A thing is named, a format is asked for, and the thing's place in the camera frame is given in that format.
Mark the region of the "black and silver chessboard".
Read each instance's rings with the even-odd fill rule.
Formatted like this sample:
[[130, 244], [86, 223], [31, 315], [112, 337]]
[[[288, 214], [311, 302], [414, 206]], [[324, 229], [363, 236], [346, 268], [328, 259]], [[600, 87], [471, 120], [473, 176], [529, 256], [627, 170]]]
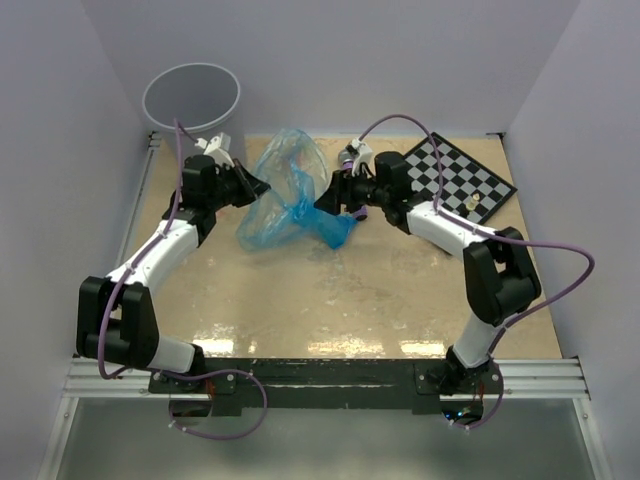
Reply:
[[[475, 212], [469, 212], [467, 220], [485, 224], [516, 193], [516, 188], [497, 173], [485, 167], [463, 150], [433, 133], [442, 167], [443, 192], [441, 205], [459, 215], [461, 209], [475, 192], [481, 196]], [[439, 187], [435, 150], [428, 138], [404, 155], [409, 165], [408, 175], [412, 190], [432, 200]]]

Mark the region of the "blue plastic trash bag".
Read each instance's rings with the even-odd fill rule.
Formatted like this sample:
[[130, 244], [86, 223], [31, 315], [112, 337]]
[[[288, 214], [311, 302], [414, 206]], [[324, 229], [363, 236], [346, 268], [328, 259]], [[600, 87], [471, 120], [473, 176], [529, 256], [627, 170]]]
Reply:
[[236, 230], [247, 251], [284, 247], [306, 236], [331, 249], [342, 247], [356, 226], [345, 214], [314, 207], [330, 182], [326, 158], [316, 142], [299, 129], [282, 129], [268, 143], [251, 174], [270, 185], [251, 204]]

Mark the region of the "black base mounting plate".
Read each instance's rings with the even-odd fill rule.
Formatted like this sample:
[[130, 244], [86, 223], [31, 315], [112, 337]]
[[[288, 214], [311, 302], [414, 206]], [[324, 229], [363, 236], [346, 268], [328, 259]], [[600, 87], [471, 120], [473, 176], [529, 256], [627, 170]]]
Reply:
[[149, 391], [175, 406], [194, 400], [214, 416], [245, 409], [409, 410], [439, 414], [446, 400], [460, 404], [503, 392], [491, 363], [471, 371], [445, 359], [260, 359], [208, 358], [218, 374], [184, 381], [154, 374]]

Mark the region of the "grey plastic trash bin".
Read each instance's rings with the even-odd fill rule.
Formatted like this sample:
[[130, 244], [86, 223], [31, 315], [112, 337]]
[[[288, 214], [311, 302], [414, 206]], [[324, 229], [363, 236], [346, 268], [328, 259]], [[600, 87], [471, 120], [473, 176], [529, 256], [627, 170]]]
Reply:
[[188, 63], [157, 75], [145, 88], [142, 110], [159, 128], [177, 119], [189, 132], [226, 122], [238, 109], [241, 84], [230, 70], [210, 63]]

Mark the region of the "white chess piece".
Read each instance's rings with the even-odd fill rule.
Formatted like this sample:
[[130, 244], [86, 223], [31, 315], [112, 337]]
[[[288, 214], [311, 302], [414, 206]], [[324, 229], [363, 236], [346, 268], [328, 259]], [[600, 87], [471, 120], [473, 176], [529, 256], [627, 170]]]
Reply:
[[469, 201], [465, 204], [466, 210], [468, 212], [475, 212], [478, 206], [480, 205], [481, 196], [479, 192], [475, 192]]

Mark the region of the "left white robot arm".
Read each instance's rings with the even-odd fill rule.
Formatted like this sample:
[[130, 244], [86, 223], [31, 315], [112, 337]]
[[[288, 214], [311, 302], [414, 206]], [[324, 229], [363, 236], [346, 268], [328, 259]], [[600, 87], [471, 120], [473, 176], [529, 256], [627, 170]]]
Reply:
[[200, 390], [207, 380], [203, 350], [161, 334], [153, 294], [204, 243], [219, 210], [250, 205], [269, 189], [236, 159], [218, 164], [210, 155], [187, 158], [151, 237], [106, 276], [89, 276], [81, 283], [77, 354], [97, 360], [105, 379], [112, 376], [107, 364], [115, 364], [120, 371], [162, 372], [185, 392]]

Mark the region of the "purple glitter toy microphone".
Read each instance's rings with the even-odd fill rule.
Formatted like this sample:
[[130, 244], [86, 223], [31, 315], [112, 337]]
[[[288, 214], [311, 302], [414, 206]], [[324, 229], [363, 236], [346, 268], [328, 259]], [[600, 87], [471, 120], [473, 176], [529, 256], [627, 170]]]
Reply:
[[[352, 170], [354, 158], [346, 148], [339, 152], [338, 161], [341, 164], [342, 170], [347, 172]], [[368, 211], [365, 206], [362, 206], [359, 210], [352, 212], [351, 215], [355, 220], [361, 222], [368, 218]]]

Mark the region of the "left aluminium rail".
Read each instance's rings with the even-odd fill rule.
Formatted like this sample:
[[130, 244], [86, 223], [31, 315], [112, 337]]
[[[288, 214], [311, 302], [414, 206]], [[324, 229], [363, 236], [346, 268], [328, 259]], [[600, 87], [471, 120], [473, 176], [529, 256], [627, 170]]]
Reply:
[[144, 206], [147, 185], [154, 168], [155, 157], [162, 144], [161, 134], [157, 130], [152, 130], [147, 137], [147, 147], [143, 162], [143, 169], [137, 183], [137, 190], [133, 197], [133, 202], [127, 217], [126, 228], [120, 243], [116, 259], [111, 264], [112, 270], [121, 266], [129, 257], [130, 252], [135, 247], [135, 240], [138, 230], [139, 216]]

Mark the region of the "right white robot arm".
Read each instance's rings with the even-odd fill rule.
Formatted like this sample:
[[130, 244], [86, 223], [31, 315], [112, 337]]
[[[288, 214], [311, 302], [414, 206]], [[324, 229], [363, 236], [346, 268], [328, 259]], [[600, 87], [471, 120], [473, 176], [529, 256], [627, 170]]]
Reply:
[[500, 330], [541, 295], [531, 256], [518, 230], [484, 228], [414, 191], [402, 154], [383, 152], [374, 165], [373, 170], [356, 164], [350, 171], [334, 171], [315, 206], [332, 215], [378, 207], [390, 225], [462, 262], [471, 316], [442, 365], [427, 377], [442, 393], [469, 392], [487, 370]]

